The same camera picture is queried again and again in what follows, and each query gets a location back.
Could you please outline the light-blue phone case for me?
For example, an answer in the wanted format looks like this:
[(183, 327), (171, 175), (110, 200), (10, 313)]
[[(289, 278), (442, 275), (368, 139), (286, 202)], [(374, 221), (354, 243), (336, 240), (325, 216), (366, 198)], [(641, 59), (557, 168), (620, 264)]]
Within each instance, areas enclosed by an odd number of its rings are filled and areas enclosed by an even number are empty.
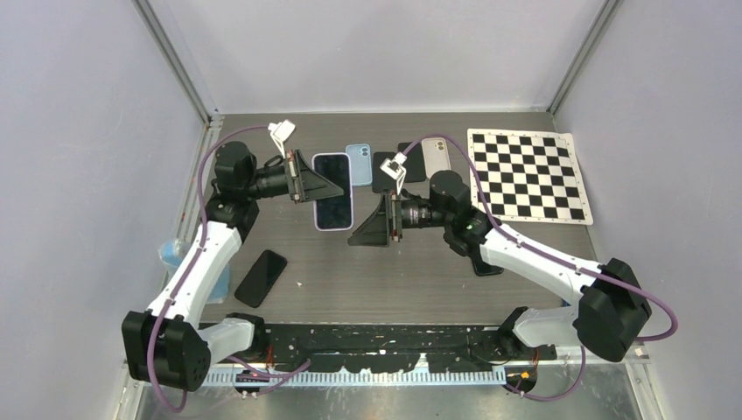
[(350, 161), (352, 186), (370, 186), (373, 183), (372, 151), (367, 143), (349, 144), (345, 153)]

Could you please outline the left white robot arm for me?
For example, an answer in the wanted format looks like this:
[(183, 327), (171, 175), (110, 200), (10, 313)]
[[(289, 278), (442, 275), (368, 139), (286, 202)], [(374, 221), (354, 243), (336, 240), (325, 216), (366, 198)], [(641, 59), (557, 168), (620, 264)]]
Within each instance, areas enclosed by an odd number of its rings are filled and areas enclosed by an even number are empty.
[(280, 165), (261, 167), (245, 143), (216, 145), (210, 198), (199, 198), (201, 223), (185, 260), (144, 311), (122, 322), (129, 375), (139, 381), (188, 392), (197, 390), (210, 367), (239, 354), (260, 361), (269, 348), (261, 318), (232, 313), (201, 327), (212, 289), (242, 247), (259, 214), (261, 199), (286, 196), (296, 203), (343, 195), (342, 187), (316, 173), (300, 150), (288, 150)]

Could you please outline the beige phone case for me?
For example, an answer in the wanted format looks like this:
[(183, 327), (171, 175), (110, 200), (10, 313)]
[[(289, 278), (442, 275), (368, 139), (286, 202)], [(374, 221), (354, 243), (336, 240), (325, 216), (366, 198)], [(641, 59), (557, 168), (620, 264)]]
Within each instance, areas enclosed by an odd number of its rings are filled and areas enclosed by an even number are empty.
[(442, 137), (428, 137), (421, 141), (425, 174), (428, 179), (441, 171), (449, 171), (451, 162), (447, 142)]

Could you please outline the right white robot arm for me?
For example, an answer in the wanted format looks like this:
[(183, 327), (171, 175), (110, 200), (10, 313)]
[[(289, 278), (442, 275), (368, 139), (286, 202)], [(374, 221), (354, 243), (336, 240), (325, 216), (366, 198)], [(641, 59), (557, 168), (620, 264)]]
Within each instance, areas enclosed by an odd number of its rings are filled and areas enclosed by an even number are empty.
[(559, 296), (565, 307), (518, 307), (498, 327), (495, 340), (511, 359), (541, 346), (582, 346), (605, 361), (622, 361), (651, 317), (631, 267), (567, 255), (508, 225), (492, 223), (473, 205), (470, 189), (454, 171), (439, 171), (423, 198), (383, 192), (377, 208), (348, 239), (351, 246), (387, 247), (411, 228), (442, 228), (444, 242), (474, 263), (501, 268)]

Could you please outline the black smartphone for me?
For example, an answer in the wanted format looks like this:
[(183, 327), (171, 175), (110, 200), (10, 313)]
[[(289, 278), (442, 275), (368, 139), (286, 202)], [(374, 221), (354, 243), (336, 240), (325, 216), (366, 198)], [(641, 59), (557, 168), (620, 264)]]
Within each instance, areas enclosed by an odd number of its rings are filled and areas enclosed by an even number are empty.
[(407, 171), (406, 184), (424, 182), (427, 179), (424, 154), (420, 143), (407, 153), (407, 160), (403, 166)]

